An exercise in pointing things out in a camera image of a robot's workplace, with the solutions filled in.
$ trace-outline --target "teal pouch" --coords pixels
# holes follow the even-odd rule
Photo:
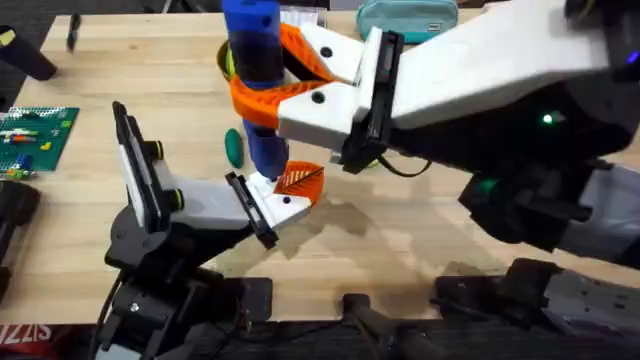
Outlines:
[[[376,26],[419,44],[456,26],[458,5],[456,0],[369,0],[358,8],[356,23],[365,40]]]

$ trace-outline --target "green object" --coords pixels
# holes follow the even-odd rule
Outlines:
[[[227,74],[229,74],[230,77],[233,77],[233,75],[236,74],[236,66],[233,62],[233,53],[231,52],[231,46],[227,47],[226,67]]]
[[[0,131],[20,128],[37,131],[38,136],[35,142],[15,145],[5,144],[4,137],[0,137],[0,172],[10,169],[20,154],[32,156],[31,170],[33,171],[55,170],[78,111],[78,108],[69,107],[13,107],[9,109],[4,120],[0,122]],[[37,117],[24,116],[31,113],[37,114]],[[40,147],[48,142],[51,142],[49,150],[41,150]]]
[[[240,169],[244,166],[244,146],[242,137],[236,129],[229,129],[225,134],[224,149],[227,152],[227,159],[234,168]]]

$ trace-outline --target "yellow object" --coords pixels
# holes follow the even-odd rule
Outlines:
[[[15,38],[16,38],[16,33],[13,30],[9,30],[7,32],[0,34],[0,46],[9,45]]]

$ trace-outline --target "wooden table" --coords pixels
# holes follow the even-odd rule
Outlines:
[[[462,20],[477,11],[463,10]],[[31,184],[43,201],[21,246],[0,306],[2,323],[95,322],[115,278],[104,264],[111,221],[125,206],[111,102],[126,104],[147,139],[162,140],[176,173],[223,181],[231,170],[223,137],[241,128],[216,66],[225,40],[221,15],[85,16],[75,54],[66,52],[69,17],[58,17],[43,45],[59,67],[48,82],[27,79],[19,106],[81,108],[58,170]],[[354,35],[353,13],[330,13],[331,28]],[[326,164],[326,150],[293,143],[293,159]],[[633,146],[617,160],[640,165]],[[407,171],[423,162],[390,155]],[[243,171],[250,173],[249,166]],[[552,259],[589,275],[640,286],[633,271],[487,236],[457,197],[468,174],[434,166],[407,180],[382,167],[359,176],[326,170],[325,196],[265,251],[248,239],[206,266],[227,276],[268,276],[273,319],[338,315],[346,292],[364,292],[396,317],[435,317],[428,305],[443,274],[501,274],[515,257]]]

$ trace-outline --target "black joint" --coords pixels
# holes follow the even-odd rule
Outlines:
[[[333,56],[333,50],[331,50],[330,47],[323,46],[320,49],[320,55],[322,55],[322,57],[324,57],[324,58],[330,58],[330,57]]]
[[[325,101],[325,97],[324,94],[320,91],[314,91],[311,94],[311,100],[313,100],[314,103],[316,104],[322,104]]]
[[[162,192],[167,202],[169,211],[176,212],[184,209],[184,194],[180,189],[165,190]]]
[[[151,161],[164,160],[164,147],[160,141],[145,141],[143,149]]]
[[[365,294],[345,294],[342,296],[342,316],[353,313],[357,307],[371,307],[371,300]]]

